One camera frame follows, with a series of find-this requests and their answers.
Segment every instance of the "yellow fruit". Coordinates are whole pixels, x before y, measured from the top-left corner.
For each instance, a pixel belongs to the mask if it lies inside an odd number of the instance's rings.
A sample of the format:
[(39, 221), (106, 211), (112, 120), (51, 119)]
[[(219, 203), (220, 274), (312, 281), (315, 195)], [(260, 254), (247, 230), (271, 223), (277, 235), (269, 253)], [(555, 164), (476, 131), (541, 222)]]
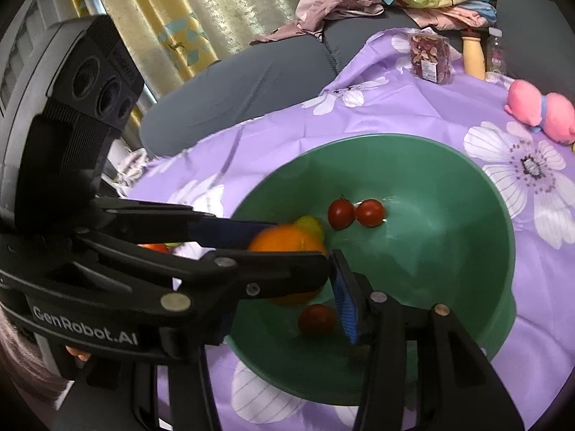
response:
[(305, 231), (307, 234), (316, 237), (319, 241), (324, 241), (324, 232), (321, 222), (311, 215), (305, 215), (298, 218), (294, 225), (300, 230)]

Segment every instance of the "blue gripper pad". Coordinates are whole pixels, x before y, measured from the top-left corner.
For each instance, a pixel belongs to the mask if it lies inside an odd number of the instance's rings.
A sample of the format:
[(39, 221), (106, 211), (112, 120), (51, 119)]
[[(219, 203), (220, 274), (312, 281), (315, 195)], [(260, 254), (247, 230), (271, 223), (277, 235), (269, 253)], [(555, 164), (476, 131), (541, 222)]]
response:
[(356, 345), (359, 341), (358, 311), (341, 273), (337, 272), (331, 279), (331, 287), (343, 331), (351, 343)]

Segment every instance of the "pink plush toy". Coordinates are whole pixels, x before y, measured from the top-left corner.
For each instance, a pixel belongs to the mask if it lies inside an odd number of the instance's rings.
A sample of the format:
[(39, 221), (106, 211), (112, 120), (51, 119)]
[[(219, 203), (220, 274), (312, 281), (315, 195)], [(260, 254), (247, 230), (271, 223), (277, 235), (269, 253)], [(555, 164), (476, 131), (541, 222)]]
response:
[(518, 79), (509, 88), (505, 111), (555, 142), (575, 142), (575, 107), (561, 94), (542, 95), (533, 84)]

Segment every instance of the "human hair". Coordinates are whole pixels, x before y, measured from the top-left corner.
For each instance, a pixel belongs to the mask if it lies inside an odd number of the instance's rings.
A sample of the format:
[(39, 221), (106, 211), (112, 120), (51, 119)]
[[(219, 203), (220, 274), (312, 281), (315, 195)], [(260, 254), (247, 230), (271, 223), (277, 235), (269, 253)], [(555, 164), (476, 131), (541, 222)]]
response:
[(45, 366), (38, 346), (21, 335), (0, 308), (0, 362), (12, 382), (44, 403), (54, 404), (68, 381)]

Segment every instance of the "cherry tomato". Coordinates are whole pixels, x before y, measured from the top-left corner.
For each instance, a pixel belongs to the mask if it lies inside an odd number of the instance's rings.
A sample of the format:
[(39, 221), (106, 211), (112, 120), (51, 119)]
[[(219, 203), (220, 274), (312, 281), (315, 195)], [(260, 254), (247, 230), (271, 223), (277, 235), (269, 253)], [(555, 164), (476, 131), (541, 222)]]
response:
[(310, 337), (330, 335), (335, 329), (335, 324), (335, 310), (325, 305), (309, 305), (297, 320), (300, 332)]
[(385, 208), (377, 199), (366, 199), (358, 205), (355, 216), (364, 227), (377, 227), (383, 223)]
[(327, 210), (327, 220), (334, 230), (343, 230), (355, 220), (355, 208), (346, 198), (336, 199)]
[(170, 249), (164, 243), (150, 243), (145, 245), (139, 245), (141, 247), (146, 247), (153, 251), (158, 251), (159, 253), (169, 253)]

